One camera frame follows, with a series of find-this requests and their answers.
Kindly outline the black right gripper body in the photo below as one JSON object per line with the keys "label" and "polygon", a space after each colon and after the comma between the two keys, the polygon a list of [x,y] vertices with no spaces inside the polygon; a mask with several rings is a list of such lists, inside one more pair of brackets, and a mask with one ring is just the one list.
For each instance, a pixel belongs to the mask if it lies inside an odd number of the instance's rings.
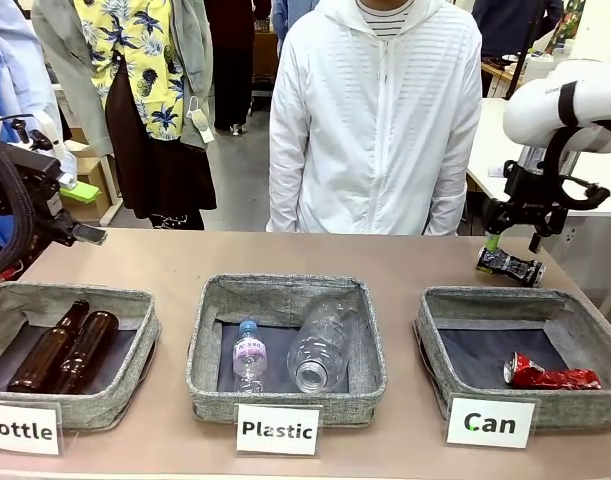
{"label": "black right gripper body", "polygon": [[503,167],[507,179],[502,218],[510,223],[546,223],[548,219],[564,223],[568,210],[552,198],[552,191],[542,174],[524,169],[516,161],[508,160]]}

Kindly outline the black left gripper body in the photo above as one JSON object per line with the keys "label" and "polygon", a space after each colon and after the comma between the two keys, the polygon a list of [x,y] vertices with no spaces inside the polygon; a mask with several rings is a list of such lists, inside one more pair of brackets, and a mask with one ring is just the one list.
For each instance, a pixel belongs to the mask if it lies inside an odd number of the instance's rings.
{"label": "black left gripper body", "polygon": [[22,237],[73,243],[73,218],[60,203],[61,174],[55,158],[0,141],[0,216],[11,217]]}

